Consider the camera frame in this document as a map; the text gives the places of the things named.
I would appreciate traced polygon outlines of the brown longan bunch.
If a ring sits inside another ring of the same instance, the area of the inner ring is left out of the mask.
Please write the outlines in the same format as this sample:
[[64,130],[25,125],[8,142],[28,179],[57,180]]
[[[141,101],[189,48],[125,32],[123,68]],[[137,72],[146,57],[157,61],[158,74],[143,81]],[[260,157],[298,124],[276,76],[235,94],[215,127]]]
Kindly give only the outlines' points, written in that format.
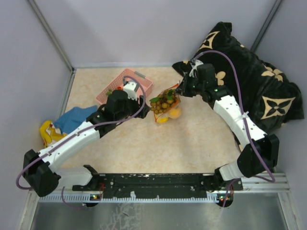
[[179,96],[174,89],[164,90],[158,96],[149,100],[151,111],[155,115],[165,114],[180,102]]

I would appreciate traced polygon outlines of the clear zip top bag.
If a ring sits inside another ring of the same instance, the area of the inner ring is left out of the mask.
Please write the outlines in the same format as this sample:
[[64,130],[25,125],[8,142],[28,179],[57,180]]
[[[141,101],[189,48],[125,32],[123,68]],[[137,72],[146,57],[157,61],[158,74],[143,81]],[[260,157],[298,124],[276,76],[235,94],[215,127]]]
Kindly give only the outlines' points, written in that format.
[[176,93],[179,82],[174,86],[161,91],[156,97],[149,100],[156,123],[163,124],[170,119],[178,119],[182,114],[180,96]]

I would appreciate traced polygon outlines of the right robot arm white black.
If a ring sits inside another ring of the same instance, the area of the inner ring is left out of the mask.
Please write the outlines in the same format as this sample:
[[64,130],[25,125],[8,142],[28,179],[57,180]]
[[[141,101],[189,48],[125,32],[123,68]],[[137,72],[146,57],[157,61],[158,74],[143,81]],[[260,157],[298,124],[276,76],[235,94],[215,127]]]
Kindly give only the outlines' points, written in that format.
[[278,160],[277,136],[268,135],[260,129],[244,112],[242,99],[235,98],[227,87],[217,84],[213,65],[194,61],[191,71],[184,75],[176,88],[176,93],[185,97],[200,95],[227,123],[243,148],[237,160],[215,169],[210,191],[229,190],[236,179],[261,178],[260,173],[264,171],[270,176],[268,182],[276,181],[272,169]]

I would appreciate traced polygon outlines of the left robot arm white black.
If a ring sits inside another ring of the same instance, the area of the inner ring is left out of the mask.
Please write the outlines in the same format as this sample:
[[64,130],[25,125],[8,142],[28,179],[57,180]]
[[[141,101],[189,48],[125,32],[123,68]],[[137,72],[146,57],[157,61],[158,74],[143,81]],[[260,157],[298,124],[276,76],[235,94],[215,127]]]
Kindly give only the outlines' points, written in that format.
[[29,150],[24,155],[21,176],[28,182],[30,189],[39,197],[52,193],[62,178],[56,170],[79,150],[105,136],[119,124],[132,118],[145,118],[149,112],[146,95],[143,93],[135,100],[129,90],[114,90],[94,113],[82,124],[55,144],[35,152]]

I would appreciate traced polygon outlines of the yellow lemon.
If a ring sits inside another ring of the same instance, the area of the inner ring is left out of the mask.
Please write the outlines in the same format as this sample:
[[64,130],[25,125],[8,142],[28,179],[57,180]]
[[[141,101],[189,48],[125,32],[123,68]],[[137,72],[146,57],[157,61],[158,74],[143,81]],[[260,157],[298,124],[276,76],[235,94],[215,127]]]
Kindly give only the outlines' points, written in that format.
[[169,120],[169,117],[159,117],[157,118],[156,122],[159,123],[159,124],[164,124],[166,123],[167,121]]

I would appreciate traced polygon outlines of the orange peach fruit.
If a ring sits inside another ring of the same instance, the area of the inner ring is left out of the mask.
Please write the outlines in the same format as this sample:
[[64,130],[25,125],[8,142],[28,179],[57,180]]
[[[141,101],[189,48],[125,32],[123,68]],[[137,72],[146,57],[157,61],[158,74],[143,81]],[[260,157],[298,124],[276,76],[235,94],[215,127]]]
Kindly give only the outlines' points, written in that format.
[[181,115],[182,115],[181,107],[173,108],[168,112],[168,117],[171,119],[178,119]]

